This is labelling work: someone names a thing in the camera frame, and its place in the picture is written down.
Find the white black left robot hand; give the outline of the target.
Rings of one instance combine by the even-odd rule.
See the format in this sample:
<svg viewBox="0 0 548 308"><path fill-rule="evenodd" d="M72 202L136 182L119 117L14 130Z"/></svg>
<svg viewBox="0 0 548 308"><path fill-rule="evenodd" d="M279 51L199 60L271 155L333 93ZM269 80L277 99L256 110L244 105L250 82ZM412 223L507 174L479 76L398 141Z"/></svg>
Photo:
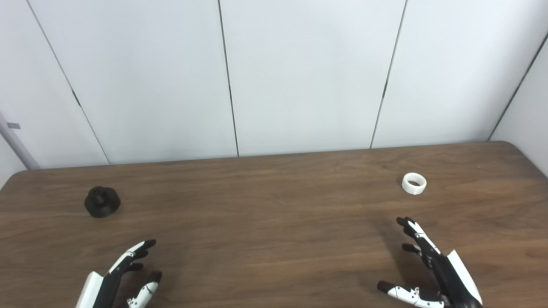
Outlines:
<svg viewBox="0 0 548 308"><path fill-rule="evenodd" d="M110 267L106 274L92 271L84 283L77 301L77 308L114 308L116 296L124 274L142 270L144 265L135 260L148 256L148 249L155 246L157 240L143 240L127 249ZM149 276L132 296L122 302L119 308L145 308L156 293L163 273L159 270L150 272Z"/></svg>

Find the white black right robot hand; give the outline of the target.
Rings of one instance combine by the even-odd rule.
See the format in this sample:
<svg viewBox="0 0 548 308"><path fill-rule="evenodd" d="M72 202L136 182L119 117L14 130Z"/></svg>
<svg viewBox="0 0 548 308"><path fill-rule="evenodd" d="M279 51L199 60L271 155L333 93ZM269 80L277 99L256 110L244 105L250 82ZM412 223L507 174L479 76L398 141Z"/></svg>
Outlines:
<svg viewBox="0 0 548 308"><path fill-rule="evenodd" d="M402 249L419 256L433 274L438 290L421 289L378 281L376 288L391 298L418 308L481 308L483 300L477 285L456 250L443 254L422 227L409 217L398 217L397 224L415 244L402 244Z"/></svg>

